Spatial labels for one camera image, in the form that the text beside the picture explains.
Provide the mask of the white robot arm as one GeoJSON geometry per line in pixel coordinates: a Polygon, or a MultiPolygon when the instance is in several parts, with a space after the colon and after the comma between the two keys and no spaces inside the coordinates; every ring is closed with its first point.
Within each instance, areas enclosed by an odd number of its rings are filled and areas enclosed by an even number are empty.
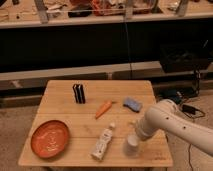
{"type": "Polygon", "coordinates": [[[213,157],[213,129],[186,121],[178,116],[178,106],[169,99],[150,106],[136,121],[135,133],[140,140],[152,138],[158,129],[169,132],[213,157]]]}

